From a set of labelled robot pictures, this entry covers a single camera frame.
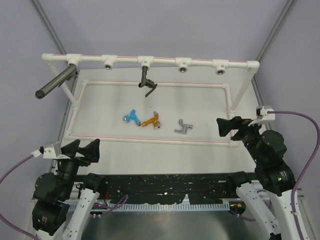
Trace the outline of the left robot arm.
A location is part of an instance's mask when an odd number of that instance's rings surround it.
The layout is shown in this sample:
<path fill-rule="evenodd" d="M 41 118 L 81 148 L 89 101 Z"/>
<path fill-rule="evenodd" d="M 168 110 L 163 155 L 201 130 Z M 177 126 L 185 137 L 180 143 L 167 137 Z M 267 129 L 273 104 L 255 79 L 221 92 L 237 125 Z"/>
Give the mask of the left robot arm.
<path fill-rule="evenodd" d="M 60 146 L 48 143 L 39 152 L 44 159 L 57 162 L 57 170 L 45 173 L 35 182 L 33 198 L 37 200 L 32 210 L 32 226 L 38 240 L 79 240 L 82 237 L 88 216 L 97 199 L 107 193 L 106 179 L 102 175 L 89 173 L 83 179 L 80 196 L 69 222 L 67 213 L 79 167 L 98 163 L 100 159 L 100 139 L 81 147 L 76 139 Z"/>

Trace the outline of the white PVC pipe frame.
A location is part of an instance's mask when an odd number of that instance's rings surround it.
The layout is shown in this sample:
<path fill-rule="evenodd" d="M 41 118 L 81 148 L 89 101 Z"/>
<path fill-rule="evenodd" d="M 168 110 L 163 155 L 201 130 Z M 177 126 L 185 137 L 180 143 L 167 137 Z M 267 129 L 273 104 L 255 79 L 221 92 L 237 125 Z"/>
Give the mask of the white PVC pipe frame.
<path fill-rule="evenodd" d="M 146 77 L 148 70 L 153 64 L 165 64 L 173 65 L 178 68 L 178 71 L 185 73 L 188 71 L 189 67 L 211 67 L 215 70 L 216 75 L 221 76 L 225 74 L 227 69 L 245 69 L 248 72 L 247 78 L 243 81 L 240 90 L 238 91 L 235 100 L 231 98 L 231 87 L 228 83 L 176 83 L 176 82 L 159 82 L 160 87 L 177 87 L 177 88 L 213 88 L 222 89 L 225 93 L 225 103 L 227 110 L 227 117 L 231 119 L 243 98 L 252 78 L 257 73 L 260 63 L 256 60 L 253 61 L 229 61 L 226 59 L 193 59 L 189 57 L 176 57 L 176 58 L 164 58 L 164 57 L 154 57 L 154 56 L 117 56 L 117 55 L 83 55 L 83 54 L 51 54 L 44 53 L 41 58 L 47 63 L 54 74 L 58 75 L 58 70 L 54 65 L 55 61 L 64 61 L 68 66 L 78 67 L 82 62 L 102 62 L 107 70 L 112 70 L 117 63 L 133 63 L 139 64 L 142 70 L 142 76 Z M 131 86 L 132 82 L 129 81 L 102 81 L 102 80 L 84 80 L 81 83 L 81 88 L 78 93 L 78 97 L 72 94 L 66 84 L 62 84 L 62 89 L 68 99 L 71 102 L 72 112 L 67 118 L 67 126 L 64 130 L 63 138 L 65 140 L 94 140 L 95 136 L 89 135 L 75 135 L 72 133 L 72 128 L 76 121 L 77 114 L 80 110 L 81 101 L 85 89 L 89 85 L 123 85 Z"/>

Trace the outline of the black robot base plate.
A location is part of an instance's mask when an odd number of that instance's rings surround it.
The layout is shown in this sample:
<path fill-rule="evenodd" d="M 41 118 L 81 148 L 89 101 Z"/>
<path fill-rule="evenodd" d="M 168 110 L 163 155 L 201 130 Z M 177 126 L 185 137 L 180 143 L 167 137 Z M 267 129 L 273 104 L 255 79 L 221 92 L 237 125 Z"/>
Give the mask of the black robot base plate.
<path fill-rule="evenodd" d="M 228 173 L 104 175 L 99 200 L 112 204 L 127 195 L 128 204 L 181 204 L 188 197 L 192 205 L 220 204 L 238 196 L 228 190 Z"/>

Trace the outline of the orange faucet chrome knob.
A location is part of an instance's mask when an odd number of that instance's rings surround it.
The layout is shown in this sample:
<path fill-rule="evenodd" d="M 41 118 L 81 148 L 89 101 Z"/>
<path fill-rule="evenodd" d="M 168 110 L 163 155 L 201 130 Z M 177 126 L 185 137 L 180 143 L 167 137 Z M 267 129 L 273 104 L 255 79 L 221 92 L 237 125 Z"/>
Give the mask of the orange faucet chrome knob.
<path fill-rule="evenodd" d="M 153 117 L 152 118 L 150 118 L 147 121 L 144 121 L 141 124 L 142 127 L 146 127 L 148 125 L 153 125 L 155 130 L 158 130 L 158 129 L 160 129 L 162 127 L 162 124 L 159 121 L 159 114 L 156 111 L 153 112 Z"/>

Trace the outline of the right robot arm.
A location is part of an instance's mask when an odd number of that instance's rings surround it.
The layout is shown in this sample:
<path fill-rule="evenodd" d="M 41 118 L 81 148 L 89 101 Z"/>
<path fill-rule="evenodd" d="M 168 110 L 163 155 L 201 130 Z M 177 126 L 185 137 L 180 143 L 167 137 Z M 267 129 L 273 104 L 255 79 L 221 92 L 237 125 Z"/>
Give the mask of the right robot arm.
<path fill-rule="evenodd" d="M 269 197 L 270 210 L 259 197 L 249 176 L 244 171 L 234 172 L 226 179 L 226 191 L 231 197 L 240 197 L 262 230 L 265 240 L 305 240 L 308 234 L 301 227 L 300 209 L 296 202 L 296 180 L 283 157 L 287 151 L 283 136 L 274 130 L 260 133 L 256 120 L 235 116 L 232 119 L 217 118 L 218 132 L 225 137 L 241 141 L 255 162 L 254 172 L 263 191 Z"/>

